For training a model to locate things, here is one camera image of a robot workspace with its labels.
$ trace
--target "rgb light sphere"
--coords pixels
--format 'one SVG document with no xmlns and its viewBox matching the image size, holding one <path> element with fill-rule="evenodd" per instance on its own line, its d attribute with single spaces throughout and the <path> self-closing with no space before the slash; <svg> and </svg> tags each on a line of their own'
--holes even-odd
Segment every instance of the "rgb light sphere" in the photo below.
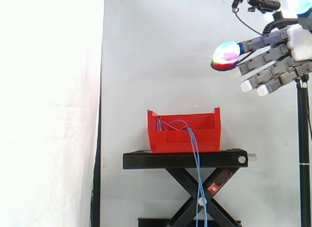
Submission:
<svg viewBox="0 0 312 227">
<path fill-rule="evenodd" d="M 240 55 L 240 47 L 234 41 L 228 41 L 217 47 L 211 67 L 217 71 L 228 71 L 236 67 Z"/>
<path fill-rule="evenodd" d="M 287 0 L 287 4 L 290 10 L 301 15 L 312 7 L 312 0 Z"/>
</svg>

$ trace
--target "blue wire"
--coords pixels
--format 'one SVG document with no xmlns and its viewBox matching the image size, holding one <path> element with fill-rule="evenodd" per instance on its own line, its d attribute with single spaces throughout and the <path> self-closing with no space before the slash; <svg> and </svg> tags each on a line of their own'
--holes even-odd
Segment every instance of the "blue wire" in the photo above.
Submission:
<svg viewBox="0 0 312 227">
<path fill-rule="evenodd" d="M 196 227 L 198 227 L 198 200 L 199 200 L 199 196 L 201 196 L 201 198 L 202 198 L 203 207 L 204 207 L 204 211 L 205 211 L 204 227 L 208 227 L 207 202 L 206 202 L 204 187 L 202 185 L 202 180 L 201 180 L 201 176 L 200 176 L 200 156 L 199 156 L 199 151 L 198 151 L 198 143 L 197 143 L 196 137 L 195 137 L 192 129 L 183 120 L 175 120 L 175 121 L 172 121 L 170 123 L 166 123 L 160 117 L 158 117 L 158 119 L 157 119 L 157 130 L 161 131 L 161 129 L 162 129 L 161 125 L 162 124 L 172 128 L 174 130 L 178 130 L 177 128 L 171 126 L 171 124 L 175 123 L 175 122 L 183 122 L 185 124 L 185 126 L 182 128 L 182 130 L 186 129 L 189 132 L 190 138 L 191 138 L 193 155 L 194 155 L 196 170 L 197 170 L 197 174 L 198 174 L 198 189 L 197 189 L 197 204 L 196 204 Z"/>
</svg>

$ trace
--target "warning label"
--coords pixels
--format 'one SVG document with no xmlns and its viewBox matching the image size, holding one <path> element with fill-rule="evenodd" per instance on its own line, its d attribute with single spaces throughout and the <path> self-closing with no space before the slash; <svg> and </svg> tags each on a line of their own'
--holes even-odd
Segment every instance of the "warning label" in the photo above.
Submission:
<svg viewBox="0 0 312 227">
<path fill-rule="evenodd" d="M 233 173 L 228 169 L 221 172 L 221 174 L 217 177 L 217 179 L 212 182 L 212 184 L 208 187 L 208 191 L 215 195 L 218 191 L 227 183 L 227 181 L 233 176 Z"/>
</svg>

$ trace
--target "black scissor lift table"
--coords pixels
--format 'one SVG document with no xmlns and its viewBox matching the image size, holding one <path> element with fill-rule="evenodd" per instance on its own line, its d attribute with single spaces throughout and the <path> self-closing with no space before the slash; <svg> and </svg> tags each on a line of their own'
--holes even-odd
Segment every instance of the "black scissor lift table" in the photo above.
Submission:
<svg viewBox="0 0 312 227">
<path fill-rule="evenodd" d="M 230 214 L 214 199 L 214 196 L 241 168 L 248 167 L 248 154 L 242 149 L 200 154 L 201 168 L 215 168 L 203 182 L 207 199 L 207 213 L 214 219 L 209 227 L 241 227 L 241 222 Z M 195 227 L 198 182 L 187 172 L 196 168 L 193 153 L 153 154 L 150 151 L 135 151 L 123 154 L 123 169 L 166 169 L 171 176 L 190 194 L 190 198 L 170 219 L 139 218 L 138 227 Z"/>
</svg>

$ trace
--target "red storage box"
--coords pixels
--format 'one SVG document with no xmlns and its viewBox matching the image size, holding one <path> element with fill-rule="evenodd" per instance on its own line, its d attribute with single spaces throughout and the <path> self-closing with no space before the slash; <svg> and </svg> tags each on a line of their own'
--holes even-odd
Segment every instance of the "red storage box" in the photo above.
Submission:
<svg viewBox="0 0 312 227">
<path fill-rule="evenodd" d="M 147 115 L 148 136 L 153 153 L 193 152 L 190 134 L 187 130 L 182 130 L 185 123 L 177 121 L 171 125 L 179 130 L 167 127 L 168 131 L 158 131 L 157 119 L 159 117 L 165 123 L 175 120 L 185 121 L 196 137 L 199 152 L 220 150 L 221 118 L 219 107 L 214 109 L 214 113 L 159 116 L 148 110 Z"/>
</svg>

